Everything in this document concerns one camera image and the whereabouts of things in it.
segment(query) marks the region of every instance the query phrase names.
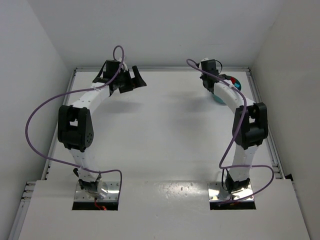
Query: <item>mounting plate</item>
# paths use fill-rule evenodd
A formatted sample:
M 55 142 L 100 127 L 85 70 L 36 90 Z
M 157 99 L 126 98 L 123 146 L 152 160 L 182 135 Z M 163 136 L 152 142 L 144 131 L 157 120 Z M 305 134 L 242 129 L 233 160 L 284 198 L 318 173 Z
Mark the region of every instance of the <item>mounting plate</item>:
M 256 205 L 254 196 L 251 196 L 248 199 L 239 202 L 223 204 L 223 202 L 237 200 L 251 195 L 252 193 L 253 190 L 250 183 L 247 188 L 242 188 L 241 190 L 228 193 L 222 188 L 221 182 L 209 182 L 208 195 L 210 210 L 255 210 Z
M 97 199 L 96 204 L 105 206 L 107 210 L 118 210 L 118 197 L 120 182 L 104 181 L 102 183 L 103 193 L 101 198 Z M 99 210 L 95 206 L 95 198 L 81 190 L 80 185 L 76 185 L 72 210 Z

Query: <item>white table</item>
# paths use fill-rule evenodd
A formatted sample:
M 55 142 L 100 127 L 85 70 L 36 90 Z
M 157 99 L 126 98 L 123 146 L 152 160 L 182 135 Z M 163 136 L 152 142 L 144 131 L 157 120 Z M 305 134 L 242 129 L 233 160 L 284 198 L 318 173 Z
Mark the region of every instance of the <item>white table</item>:
M 246 72 L 225 73 L 253 97 Z M 89 87 L 96 74 L 77 72 L 72 90 Z M 210 210 L 207 182 L 221 174 L 218 164 L 232 137 L 232 112 L 213 100 L 198 72 L 143 71 L 141 76 L 147 87 L 114 93 L 92 115 L 91 148 L 100 169 L 123 173 L 118 211 L 72 211 L 73 168 L 52 162 L 47 180 L 36 183 L 21 240 L 309 239 L 289 180 L 276 179 L 258 194 L 256 210 Z M 71 95 L 68 103 L 81 95 Z M 225 165 L 232 163 L 234 151 Z M 52 155 L 73 162 L 62 143 Z M 272 164 L 266 142 L 253 162 Z M 267 169 L 251 170 L 253 190 L 270 176 Z M 102 177 L 119 180 L 117 173 Z

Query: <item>teal bowl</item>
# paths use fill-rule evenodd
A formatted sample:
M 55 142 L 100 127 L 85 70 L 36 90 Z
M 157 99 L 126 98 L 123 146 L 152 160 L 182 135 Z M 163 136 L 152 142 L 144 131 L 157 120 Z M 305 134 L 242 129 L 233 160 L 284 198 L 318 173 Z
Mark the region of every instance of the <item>teal bowl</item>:
M 234 86 L 239 90 L 241 91 L 241 83 L 236 79 L 235 80 L 235 83 L 234 83 Z M 226 105 L 224 101 L 222 101 L 222 99 L 214 94 L 213 95 L 213 99 L 217 102 L 217 103 L 220 103 L 220 104 L 223 104 L 223 105 Z

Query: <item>robotic arm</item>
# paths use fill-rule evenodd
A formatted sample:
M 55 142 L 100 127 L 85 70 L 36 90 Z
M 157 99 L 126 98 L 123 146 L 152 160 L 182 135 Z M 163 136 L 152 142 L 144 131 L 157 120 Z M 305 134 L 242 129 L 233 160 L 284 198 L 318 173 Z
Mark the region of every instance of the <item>robotic arm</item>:
M 69 150 L 77 165 L 83 168 L 98 171 L 95 156 L 90 150 L 94 139 L 94 129 L 91 114 L 113 92 L 125 93 L 133 89 L 147 86 L 142 79 L 137 66 L 132 67 L 134 78 L 131 78 L 125 63 L 123 69 L 108 87 L 98 88 L 107 83 L 117 72 L 120 61 L 107 60 L 102 66 L 97 77 L 93 80 L 91 88 L 85 94 L 70 105 L 62 105 L 58 112 L 58 140 Z M 99 199 L 103 193 L 102 180 L 99 173 L 88 172 L 82 168 L 75 168 L 73 172 L 79 178 L 78 182 L 82 190 Z
M 205 58 L 198 65 L 202 70 L 211 73 L 233 86 L 236 79 L 225 74 L 219 75 L 216 60 L 208 60 Z M 232 134 L 236 131 L 240 117 L 244 109 L 243 97 L 234 91 L 230 86 L 218 81 L 216 78 L 202 74 L 200 77 L 203 86 L 211 93 L 219 97 L 234 113 L 234 122 Z M 235 154 L 232 165 L 251 166 L 255 152 L 262 144 L 263 140 L 268 136 L 268 118 L 267 107 L 263 102 L 255 103 L 251 99 L 246 98 L 247 108 L 241 124 L 240 131 L 235 138 Z M 229 193 L 246 188 L 250 183 L 249 167 L 231 168 L 226 176 L 225 185 Z

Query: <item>white wall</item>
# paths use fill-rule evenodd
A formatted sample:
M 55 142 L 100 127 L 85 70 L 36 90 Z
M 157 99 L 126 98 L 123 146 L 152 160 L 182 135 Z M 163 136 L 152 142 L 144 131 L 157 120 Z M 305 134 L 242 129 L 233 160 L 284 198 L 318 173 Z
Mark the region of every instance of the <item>white wall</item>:
M 281 162 L 293 175 L 314 240 L 320 239 L 319 12 L 318 0 L 287 0 L 253 67 Z
M 28 147 L 30 113 L 66 90 L 71 72 L 26 0 L 0 2 L 0 240 L 9 236 L 26 181 L 41 177 L 45 161 Z M 48 153 L 61 100 L 46 107 L 30 127 L 32 141 Z
M 187 58 L 253 64 L 284 0 L 28 0 L 72 67 L 100 66 L 121 44 L 129 65 Z

